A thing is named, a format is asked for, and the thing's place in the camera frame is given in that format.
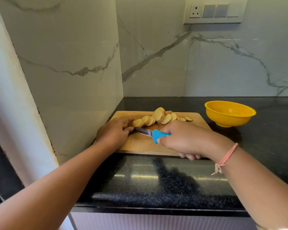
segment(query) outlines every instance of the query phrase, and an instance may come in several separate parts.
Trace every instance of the plastic bowl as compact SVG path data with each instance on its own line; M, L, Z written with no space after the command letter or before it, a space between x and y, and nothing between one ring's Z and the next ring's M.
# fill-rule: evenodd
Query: plastic bowl
M236 102L210 101L205 107L207 116L221 127L241 126L256 115L253 108Z

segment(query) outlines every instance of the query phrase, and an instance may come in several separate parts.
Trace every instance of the countertop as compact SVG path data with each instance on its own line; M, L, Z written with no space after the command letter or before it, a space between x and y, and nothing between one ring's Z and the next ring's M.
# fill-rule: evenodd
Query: countertop
M242 103L257 115L240 127L219 127L206 115L204 103L210 100ZM239 143L288 184L288 97L125 97L115 111L158 107L200 113L212 130ZM213 172L208 159L114 153L72 211L248 217L225 176Z

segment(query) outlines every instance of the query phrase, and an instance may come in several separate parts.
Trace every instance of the marble backsplash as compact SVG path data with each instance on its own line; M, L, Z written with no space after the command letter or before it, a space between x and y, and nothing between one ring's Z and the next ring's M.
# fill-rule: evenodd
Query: marble backsplash
M288 96L288 0L249 0L241 24L183 25L184 6L116 0L125 96Z
M115 0L0 0L0 12L62 164L123 98Z

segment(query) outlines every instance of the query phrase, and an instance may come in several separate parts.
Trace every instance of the cutting board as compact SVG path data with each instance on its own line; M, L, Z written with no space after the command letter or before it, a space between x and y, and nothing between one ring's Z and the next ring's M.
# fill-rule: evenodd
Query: cutting board
M140 119L146 115L151 116L153 111L117 111L111 119L125 116L132 116L136 119ZM211 130L205 120L199 113L192 112L175 112L177 116L184 118L189 117L193 119L191 123ZM160 130L165 125L161 123L155 123L150 127L143 127L149 130ZM171 149L168 149L160 144L155 144L151 137L142 135L138 132L132 132L126 141L126 143L117 151L122 153L131 154L148 154L148 155L163 155L163 156L177 156L177 153Z

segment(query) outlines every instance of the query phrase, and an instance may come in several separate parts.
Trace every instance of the knife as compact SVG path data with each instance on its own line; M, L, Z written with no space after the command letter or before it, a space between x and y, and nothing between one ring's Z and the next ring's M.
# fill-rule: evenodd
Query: knife
M145 128L135 127L134 130L137 131L138 133L141 133L142 135L152 137L155 143L157 143L157 139L159 139L160 137L171 135L158 131L157 129L151 131Z

